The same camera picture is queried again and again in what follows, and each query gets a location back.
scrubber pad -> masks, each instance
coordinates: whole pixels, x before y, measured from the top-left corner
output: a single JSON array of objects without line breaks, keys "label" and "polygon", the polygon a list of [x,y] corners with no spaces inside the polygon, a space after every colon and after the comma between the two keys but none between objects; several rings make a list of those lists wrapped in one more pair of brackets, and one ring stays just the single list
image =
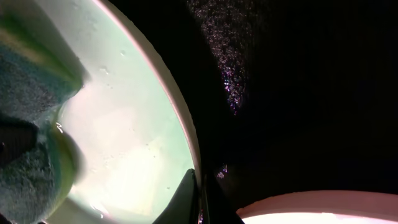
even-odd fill
[{"label": "scrubber pad", "polygon": [[76,170],[71,144],[56,120],[81,86],[81,76],[71,74],[16,21],[0,18],[0,120],[38,127],[35,147],[0,168],[0,213],[7,219],[35,223],[67,196]]}]

sponge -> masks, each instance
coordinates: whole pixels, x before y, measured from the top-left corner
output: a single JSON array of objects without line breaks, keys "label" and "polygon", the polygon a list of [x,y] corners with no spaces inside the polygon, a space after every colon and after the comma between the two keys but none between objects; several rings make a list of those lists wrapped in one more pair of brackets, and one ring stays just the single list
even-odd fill
[{"label": "sponge", "polygon": [[0,213],[8,220],[36,223],[69,193],[77,170],[57,116],[82,83],[14,19],[0,18],[0,121],[38,127],[34,148],[0,168]]}]

white bowl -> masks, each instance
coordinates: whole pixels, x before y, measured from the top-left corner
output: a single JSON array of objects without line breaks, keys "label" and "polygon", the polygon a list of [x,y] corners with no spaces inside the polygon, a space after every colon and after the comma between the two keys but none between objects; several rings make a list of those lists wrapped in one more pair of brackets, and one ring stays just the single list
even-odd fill
[{"label": "white bowl", "polygon": [[344,190],[296,192],[241,208],[245,224],[397,224],[398,195]]},{"label": "white bowl", "polygon": [[49,223],[152,223],[187,169],[200,187],[195,127],[153,46],[107,0],[2,0],[85,87],[60,124],[83,172]]}]

bowl rim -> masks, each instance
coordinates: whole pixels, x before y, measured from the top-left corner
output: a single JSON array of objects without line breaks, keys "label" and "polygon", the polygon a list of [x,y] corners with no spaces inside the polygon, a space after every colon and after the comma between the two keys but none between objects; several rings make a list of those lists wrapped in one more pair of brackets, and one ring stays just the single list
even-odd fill
[{"label": "bowl rim", "polygon": [[144,34],[108,0],[92,0],[128,37],[155,75],[180,122],[193,160],[197,186],[201,189],[201,159],[195,125],[187,103],[162,57]]}]

sparkly dark fabric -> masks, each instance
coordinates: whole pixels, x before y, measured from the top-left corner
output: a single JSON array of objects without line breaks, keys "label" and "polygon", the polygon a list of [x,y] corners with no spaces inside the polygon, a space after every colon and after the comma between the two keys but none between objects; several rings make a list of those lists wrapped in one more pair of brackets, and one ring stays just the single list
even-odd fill
[{"label": "sparkly dark fabric", "polygon": [[234,114],[245,98],[254,36],[263,28],[260,25],[267,17],[261,6],[260,1],[251,0],[188,1],[188,8],[217,60],[227,101]]}]

